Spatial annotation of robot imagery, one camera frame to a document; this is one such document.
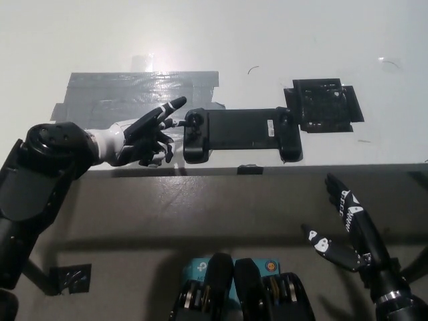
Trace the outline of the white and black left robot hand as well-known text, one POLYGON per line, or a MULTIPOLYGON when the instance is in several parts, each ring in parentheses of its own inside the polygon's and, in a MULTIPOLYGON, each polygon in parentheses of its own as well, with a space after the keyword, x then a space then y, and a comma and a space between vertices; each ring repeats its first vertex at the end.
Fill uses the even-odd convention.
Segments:
POLYGON ((96 149, 94 163, 108 163, 112 167, 135 162, 144 167, 159 167, 162 163, 170 163, 176 144, 165 131, 186 124, 185 120, 170 117, 186 103, 187 99, 181 96, 138 119, 116 122, 104 130, 87 130, 96 149))

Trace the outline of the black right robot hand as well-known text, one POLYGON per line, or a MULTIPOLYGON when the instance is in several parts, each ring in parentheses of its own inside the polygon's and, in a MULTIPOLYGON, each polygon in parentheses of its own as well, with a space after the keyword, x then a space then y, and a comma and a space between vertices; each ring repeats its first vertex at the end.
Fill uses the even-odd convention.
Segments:
POLYGON ((325 178, 329 200, 337 210, 352 247, 334 243, 308 224, 301 225, 305 238, 325 260, 360 274, 373 302, 391 292, 409 293, 409 284, 399 273, 368 211, 355 194, 333 174, 325 178))

